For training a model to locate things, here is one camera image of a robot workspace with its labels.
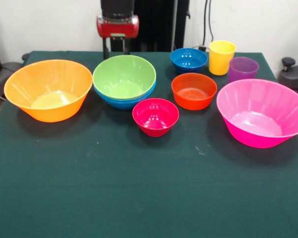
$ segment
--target red bowl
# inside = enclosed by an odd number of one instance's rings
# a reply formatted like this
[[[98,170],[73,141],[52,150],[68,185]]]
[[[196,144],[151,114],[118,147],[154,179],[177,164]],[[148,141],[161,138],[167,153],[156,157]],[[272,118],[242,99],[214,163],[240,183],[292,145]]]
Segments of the red bowl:
[[[179,110],[168,100],[150,98],[134,107],[133,118],[144,133],[159,137],[170,131],[176,124],[179,119]]]

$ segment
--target bowl rim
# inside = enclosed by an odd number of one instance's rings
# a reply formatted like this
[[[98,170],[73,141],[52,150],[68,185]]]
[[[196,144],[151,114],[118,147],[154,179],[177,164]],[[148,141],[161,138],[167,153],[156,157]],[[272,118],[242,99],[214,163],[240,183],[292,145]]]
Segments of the bowl rim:
[[[166,99],[163,99],[163,98],[148,98],[148,99],[144,99],[142,100],[141,102],[137,103],[134,108],[133,108],[133,111],[132,111],[132,115],[133,115],[133,119],[135,121],[135,123],[139,126],[139,127],[142,127],[142,128],[145,128],[143,125],[141,125],[140,123],[137,122],[137,120],[135,119],[135,113],[136,113],[136,109],[138,107],[138,105],[140,105],[141,103],[145,102],[145,101],[152,101],[152,100],[159,100],[159,101],[162,101],[162,102],[167,102],[168,104],[170,104],[172,107],[174,107],[177,111],[177,117],[176,117],[176,120],[169,126],[167,126],[166,128],[148,128],[146,127],[147,129],[150,129],[150,130],[165,130],[165,129],[169,129],[169,128],[172,128],[179,120],[179,117],[180,117],[180,112],[179,112],[179,109],[178,107],[172,103],[171,101],[169,100],[166,100]]]
[[[172,55],[173,55],[175,52],[177,52],[177,51],[182,51],[182,50],[193,50],[193,51],[202,53],[203,55],[206,56],[206,61],[205,61],[205,63],[201,63],[201,64],[199,64],[198,66],[181,66],[181,65],[179,65],[179,64],[176,64],[175,61],[172,59]],[[203,67],[203,66],[209,61],[209,57],[208,57],[208,55],[207,55],[205,52],[203,52],[203,51],[201,51],[201,50],[198,50],[198,49],[195,49],[195,48],[178,48],[178,49],[176,49],[176,50],[174,50],[174,51],[171,52],[171,54],[170,54],[170,60],[171,60],[171,62],[172,62],[173,64],[175,64],[177,67],[187,68],[187,69],[193,69],[193,68]]]
[[[227,88],[227,87],[232,87],[234,84],[237,84],[237,83],[241,83],[243,81],[246,82],[259,82],[259,81],[265,81],[266,83],[268,84],[274,84],[274,85],[278,85],[279,87],[282,87],[284,88],[285,90],[288,90],[290,93],[292,93],[293,95],[296,95],[296,97],[298,96],[298,93],[296,93],[295,91],[293,91],[292,89],[286,87],[285,85],[283,84],[280,84],[278,82],[273,82],[273,81],[270,81],[270,80],[267,80],[267,79],[258,79],[258,78],[249,78],[249,79],[242,79],[242,80],[238,80],[238,81],[234,81],[232,83],[229,83],[227,85],[225,85],[218,93],[218,96],[217,96],[217,108],[221,114],[221,116],[227,120],[229,123],[231,123],[232,125],[236,126],[238,129],[242,130],[242,131],[245,131],[247,133],[250,133],[250,134],[253,134],[253,135],[257,135],[257,136],[261,136],[261,137],[265,137],[265,138],[288,138],[288,137],[293,137],[295,135],[298,135],[298,132],[297,133],[293,133],[293,134],[288,134],[288,135],[280,135],[280,136],[264,136],[264,135],[261,135],[261,134],[258,134],[258,133],[251,133],[251,132],[248,132],[247,130],[244,130],[242,128],[240,128],[239,126],[235,125],[234,123],[231,122],[231,120],[229,120],[223,113],[222,113],[222,110],[220,109],[219,107],[219,96],[221,94],[224,93],[224,89]]]
[[[99,90],[99,88],[95,85],[95,82],[94,82],[94,74],[95,74],[97,68],[100,67],[102,64],[104,64],[107,60],[111,60],[111,59],[115,59],[115,58],[126,58],[126,57],[128,57],[128,58],[137,58],[137,59],[140,59],[140,60],[145,61],[146,63],[148,63],[149,66],[150,66],[150,68],[153,69],[153,72],[154,72],[154,80],[152,81],[150,87],[149,87],[148,89],[146,89],[145,91],[143,91],[143,92],[142,92],[141,94],[139,94],[139,95],[132,96],[132,97],[126,97],[126,98],[117,98],[117,97],[111,97],[111,96],[108,96],[108,95],[106,95],[104,92],[102,92],[101,90]],[[140,56],[135,56],[135,55],[119,55],[119,56],[112,56],[112,57],[110,57],[110,58],[108,58],[108,59],[106,59],[106,60],[103,60],[103,61],[102,61],[102,62],[101,62],[101,63],[94,69],[93,74],[92,74],[92,84],[94,85],[94,87],[95,87],[101,94],[105,95],[105,96],[108,97],[108,98],[111,98],[111,99],[118,99],[118,100],[122,100],[122,99],[123,99],[123,100],[127,100],[127,99],[134,99],[134,98],[140,97],[140,96],[142,96],[143,94],[145,94],[146,92],[148,92],[148,91],[152,88],[153,84],[156,82],[156,77],[157,77],[156,70],[155,70],[154,66],[152,65],[152,63],[149,62],[149,60],[147,60],[147,59],[145,59],[145,58],[143,58],[143,57],[140,57]]]
[[[181,77],[181,76],[184,76],[184,75],[187,75],[187,74],[193,74],[193,75],[195,75],[195,76],[199,76],[200,77],[200,75],[203,75],[203,76],[205,76],[206,78],[208,78],[208,79],[210,79],[214,84],[215,84],[215,92],[211,95],[211,96],[209,96],[209,97],[207,97],[207,98],[204,98],[204,99],[188,99],[188,98],[184,98],[184,97],[182,97],[180,94],[178,94],[175,90],[174,90],[174,88],[173,88],[173,84],[174,84],[174,82],[175,82],[175,80],[177,79],[177,78],[179,78],[179,77]],[[213,98],[214,97],[214,95],[217,93],[217,91],[218,91],[218,85],[217,85],[217,83],[211,78],[211,77],[208,77],[207,75],[205,75],[205,74],[201,74],[201,73],[183,73],[183,74],[180,74],[180,75],[178,75],[178,76],[176,76],[174,79],[173,79],[173,81],[172,81],[172,83],[171,83],[171,89],[172,89],[172,92],[174,93],[174,94],[176,94],[177,96],[179,96],[180,98],[183,98],[183,99],[186,99],[186,100],[190,100],[190,101],[195,101],[195,102],[198,102],[198,101],[204,101],[204,100],[208,100],[208,99],[210,99],[210,98]]]
[[[90,89],[91,89],[91,87],[92,87],[92,85],[93,85],[92,80],[91,80],[90,83],[89,83],[88,89],[87,89],[81,96],[79,96],[78,98],[76,98],[75,100],[73,100],[72,102],[70,102],[70,103],[68,103],[68,104],[64,104],[64,105],[57,106],[57,107],[50,107],[50,108],[44,108],[44,109],[43,109],[43,108],[32,108],[32,107],[22,106],[22,105],[20,105],[20,104],[18,104],[18,103],[14,103],[12,100],[10,100],[8,94],[6,93],[6,85],[7,85],[7,83],[10,81],[10,79],[11,79],[15,74],[17,74],[18,72],[20,73],[21,71],[26,70],[28,67],[33,67],[33,66],[35,66],[36,64],[43,64],[43,63],[47,63],[47,62],[56,62],[56,61],[63,61],[63,62],[70,62],[70,63],[78,64],[78,65],[80,65],[82,68],[85,68],[85,69],[89,72],[89,74],[90,74],[90,76],[91,76],[90,78],[92,79],[92,74],[91,74],[90,70],[89,70],[85,65],[83,65],[83,64],[81,64],[81,63],[78,63],[78,62],[76,62],[76,61],[68,60],[68,59],[46,59],[46,60],[40,60],[40,61],[37,61],[37,62],[30,63],[30,64],[28,64],[28,65],[26,65],[26,66],[24,66],[24,67],[18,69],[16,72],[14,72],[14,73],[8,78],[8,80],[5,82],[5,84],[4,84],[4,88],[3,88],[3,93],[4,93],[5,97],[8,99],[8,101],[11,102],[12,104],[16,105],[16,106],[19,107],[19,108],[24,108],[24,109],[29,109],[29,110],[37,110],[37,111],[44,111],[44,110],[57,109],[57,108],[62,108],[62,107],[68,106],[68,105],[70,105],[70,104],[73,104],[73,103],[75,103],[75,102],[81,100],[83,97],[85,97],[85,96],[88,94],[88,92],[90,91]]]

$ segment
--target magenta bowl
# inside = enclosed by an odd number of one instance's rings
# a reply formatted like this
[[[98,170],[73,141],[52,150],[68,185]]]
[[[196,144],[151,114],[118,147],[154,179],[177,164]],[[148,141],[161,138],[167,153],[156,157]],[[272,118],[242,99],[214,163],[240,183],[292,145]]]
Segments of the magenta bowl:
[[[159,137],[170,131],[176,124],[179,110],[168,100],[149,98],[134,107],[133,118],[144,133]]]
[[[244,79],[223,87],[217,106],[232,136],[255,148],[298,135],[298,94],[279,83]]]

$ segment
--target orange bowl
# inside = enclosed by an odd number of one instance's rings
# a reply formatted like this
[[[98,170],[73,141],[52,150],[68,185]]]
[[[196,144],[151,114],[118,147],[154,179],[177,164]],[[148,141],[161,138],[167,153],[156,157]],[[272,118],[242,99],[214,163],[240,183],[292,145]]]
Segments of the orange bowl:
[[[174,78],[171,84],[176,103],[188,110],[201,110],[211,104],[217,84],[200,73],[184,73]]]
[[[57,122],[78,112],[91,86],[88,68],[74,61],[52,59],[19,69],[5,83],[4,94],[33,118]]]

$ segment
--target plastic bowl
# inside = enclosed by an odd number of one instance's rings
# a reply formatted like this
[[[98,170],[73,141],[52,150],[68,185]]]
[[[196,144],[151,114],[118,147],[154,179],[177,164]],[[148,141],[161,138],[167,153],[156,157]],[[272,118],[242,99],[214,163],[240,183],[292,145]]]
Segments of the plastic bowl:
[[[133,118],[144,133],[159,137],[170,131],[176,124],[179,119],[179,110],[168,100],[150,98],[134,107]]]
[[[57,122],[78,112],[91,86],[88,68],[74,61],[52,59],[19,69],[5,83],[4,94],[33,118]]]
[[[138,56],[115,56],[100,63],[93,73],[98,92],[111,99],[135,99],[148,92],[156,78],[153,65]]]
[[[217,84],[206,75],[185,73],[174,78],[171,84],[176,103],[188,110],[201,110],[211,104]]]
[[[235,139],[270,148],[298,134],[298,94],[268,80],[244,79],[219,91],[217,105]]]
[[[198,73],[208,62],[206,53],[193,48],[177,49],[171,53],[170,59],[178,73]]]
[[[104,97],[102,94],[99,94],[96,90],[96,92],[98,93],[98,95],[109,105],[111,105],[114,108],[117,109],[121,109],[121,110],[130,110],[132,109],[137,103],[141,102],[142,100],[146,99],[147,97],[150,96],[150,94],[153,92],[154,88],[155,88],[156,83],[154,83],[154,85],[152,86],[152,88],[150,89],[150,91],[148,91],[146,94],[142,95],[141,97],[138,97],[137,99],[131,99],[131,100],[115,100],[115,99],[110,99],[107,97]]]

